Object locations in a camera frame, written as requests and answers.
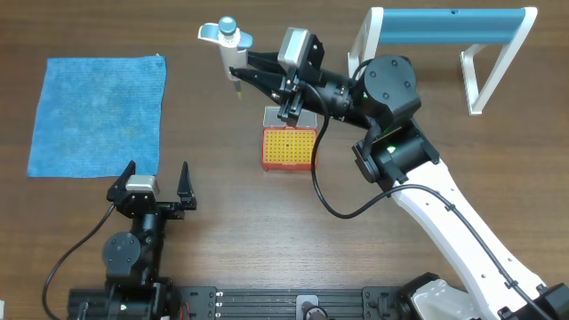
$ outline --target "transparent lid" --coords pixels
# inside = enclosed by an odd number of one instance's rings
[[[279,109],[280,107],[265,107],[265,117],[263,118],[263,126],[265,128],[284,128],[288,126],[285,122],[281,121],[281,119],[278,118]],[[316,129],[318,127],[317,114],[312,111],[303,109],[301,111],[301,116],[299,116],[299,121],[297,122],[296,127]]]

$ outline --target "cable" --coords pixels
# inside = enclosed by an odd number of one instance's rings
[[[480,244],[482,249],[488,255],[488,257],[490,258],[490,260],[492,261],[494,266],[496,266],[498,271],[500,271],[500,274],[506,279],[506,284],[507,284],[508,288],[509,289],[513,288],[514,291],[516,291],[517,294],[519,294],[519,296],[523,300],[525,300],[525,302],[528,305],[530,305],[535,310],[535,312],[537,312],[543,319],[553,320],[550,316],[548,316],[548,314],[545,313],[545,311],[543,311],[542,308],[537,306],[535,304],[535,302],[533,302],[533,300],[521,288],[518,287],[517,281],[512,279],[512,277],[509,275],[508,271],[506,271],[506,269],[501,265],[501,263],[498,261],[498,259],[493,254],[493,252],[490,250],[490,248],[485,243],[485,241],[482,239],[482,237],[477,233],[477,231],[474,229],[474,227],[472,227],[470,222],[466,218],[464,218],[462,213],[459,212],[458,209],[456,209],[454,204],[452,204],[445,197],[441,196],[438,192],[436,192],[435,190],[433,190],[429,187],[422,186],[422,185],[416,185],[416,184],[404,184],[404,185],[395,186],[388,191],[385,191],[385,192],[378,194],[372,200],[368,201],[366,204],[362,205],[359,209],[355,210],[354,212],[352,212],[350,214],[342,214],[342,213],[336,212],[328,204],[328,202],[326,202],[324,195],[322,194],[322,191],[320,190],[320,187],[318,186],[317,171],[316,171],[317,150],[318,150],[318,146],[320,145],[320,140],[322,140],[322,138],[324,137],[324,134],[326,133],[326,130],[328,129],[328,124],[330,123],[330,112],[328,111],[328,107],[326,106],[324,100],[322,99],[322,96],[314,88],[314,86],[312,86],[311,84],[306,84],[306,88],[309,89],[309,91],[311,91],[312,94],[314,94],[317,97],[318,101],[320,102],[320,107],[322,108],[322,113],[324,114],[324,123],[322,124],[322,129],[320,130],[320,133],[317,135],[317,139],[314,142],[314,147],[312,148],[312,156],[310,158],[310,174],[312,176],[312,184],[314,186],[314,190],[317,192],[318,199],[320,199],[320,202],[324,205],[324,207],[326,208],[326,210],[328,210],[328,212],[330,212],[333,216],[338,217],[340,219],[344,219],[344,220],[345,219],[352,219],[352,218],[355,218],[358,215],[360,215],[362,212],[367,210],[369,207],[371,207],[372,205],[374,205],[375,203],[377,203],[381,199],[388,197],[388,196],[391,196],[398,191],[402,191],[405,189],[418,189],[418,190],[423,190],[425,192],[428,192],[432,196],[434,196],[435,198],[440,200],[445,205],[446,210],[452,211],[454,213],[454,215],[456,215],[456,217],[464,224],[464,226],[469,230],[470,234],[472,234],[472,236],[477,240],[477,242]]]
[[[55,275],[55,272],[57,271],[58,268],[60,268],[61,263],[63,263],[63,261],[65,261],[65,259],[68,258],[69,254],[71,254],[73,251],[75,251],[78,247],[80,247],[87,240],[89,240],[89,238],[91,238],[92,235],[94,235],[97,231],[99,231],[100,227],[103,225],[103,223],[105,223],[105,221],[108,219],[108,216],[110,216],[110,214],[113,212],[114,209],[115,209],[115,205],[114,204],[110,205],[110,207],[107,210],[107,213],[105,213],[105,216],[103,216],[103,219],[101,219],[99,221],[97,226],[95,226],[95,228],[93,230],[91,230],[91,232],[89,232],[89,234],[87,236],[85,236],[78,243],[76,243],[74,246],[72,246],[71,249],[69,249],[67,252],[65,252],[65,254],[63,254],[61,259],[59,261],[57,261],[57,263],[55,264],[55,267],[53,267],[53,270],[50,273],[50,275],[47,277],[47,280],[45,280],[44,290],[42,291],[42,304],[44,305],[45,314],[47,314],[52,320],[60,320],[56,315],[54,315],[52,313],[52,311],[50,310],[50,308],[47,305],[47,289],[50,286],[50,282],[52,281],[53,276]]]
[[[368,60],[360,63],[359,66],[357,66],[356,71],[354,72],[354,75],[352,76],[352,80],[356,81],[357,74],[362,70],[363,67],[367,66],[372,61],[373,61],[373,59],[368,59]]]

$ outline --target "blue cloth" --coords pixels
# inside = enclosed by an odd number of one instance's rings
[[[156,174],[165,79],[162,56],[49,59],[28,176]]]

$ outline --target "blue cap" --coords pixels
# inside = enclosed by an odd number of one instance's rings
[[[225,36],[231,36],[237,31],[237,22],[233,17],[225,16],[220,20],[220,31]]]

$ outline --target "wooden table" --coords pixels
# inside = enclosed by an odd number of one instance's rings
[[[166,57],[161,199],[173,200],[189,162],[198,210],[166,228],[162,275],[177,284],[222,288],[360,288],[399,285],[431,271],[457,276],[418,224],[393,201],[354,220],[332,217],[306,173],[260,166],[263,107],[248,85],[236,99],[217,48],[198,42],[205,22],[233,15],[255,50],[278,50],[285,29],[310,29],[324,68],[347,72],[346,52],[373,5],[414,1],[50,1],[0,2],[0,299],[10,318],[46,318],[40,296],[53,264],[99,221],[114,179],[26,177],[36,105],[48,57]],[[472,4],[435,0],[430,7]],[[494,7],[483,0],[477,7]],[[464,46],[381,47],[411,58],[422,109],[417,120],[453,177],[501,241],[547,284],[569,280],[569,5],[536,5],[537,21],[482,116],[469,116],[459,53]],[[490,73],[498,48],[477,56]],[[319,177],[338,210],[379,192],[361,176],[350,147],[364,137],[333,123]],[[68,289],[101,287],[101,249],[130,221],[113,214],[63,264],[49,302],[65,316]]]

